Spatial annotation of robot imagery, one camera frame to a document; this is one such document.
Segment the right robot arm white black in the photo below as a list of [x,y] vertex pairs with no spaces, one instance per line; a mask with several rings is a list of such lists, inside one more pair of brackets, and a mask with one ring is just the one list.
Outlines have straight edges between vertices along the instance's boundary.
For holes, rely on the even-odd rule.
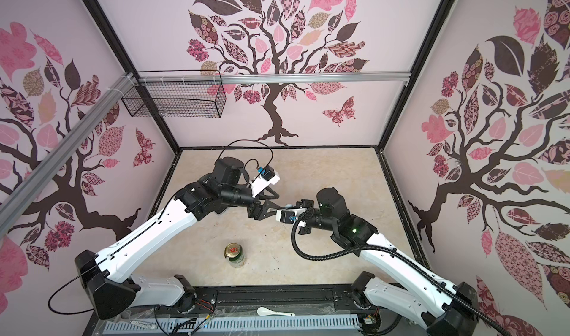
[[[293,226],[292,246],[305,260],[325,261],[354,254],[396,281],[392,285],[371,273],[361,273],[351,291],[358,307],[389,309],[422,327],[428,335],[474,333],[479,321],[474,288],[441,278],[401,252],[371,223],[351,214],[335,188],[320,190],[316,201],[303,199],[295,207],[280,211],[277,219]],[[314,229],[329,231],[341,251],[323,256],[301,251],[296,236]]]

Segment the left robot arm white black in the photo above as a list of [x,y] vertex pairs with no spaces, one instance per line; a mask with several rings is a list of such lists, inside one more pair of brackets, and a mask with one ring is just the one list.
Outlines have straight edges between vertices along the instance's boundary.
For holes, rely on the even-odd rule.
[[175,306],[191,308],[194,289],[182,275],[171,278],[145,278],[134,271],[159,248],[211,213],[243,207],[254,220],[262,220],[269,208],[271,191],[280,176],[271,166],[260,168],[250,183],[241,184],[246,175],[239,159],[227,156],[215,161],[211,173],[177,191],[164,209],[126,237],[98,252],[85,250],[74,263],[95,313],[109,320],[137,306]]

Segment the black smartphone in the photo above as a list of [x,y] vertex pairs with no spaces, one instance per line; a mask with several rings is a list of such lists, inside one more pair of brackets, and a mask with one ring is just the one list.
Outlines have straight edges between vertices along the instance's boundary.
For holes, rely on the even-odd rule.
[[282,208],[270,208],[267,217],[274,217],[277,221],[283,220],[285,223],[295,222],[306,210],[307,208],[286,205]]

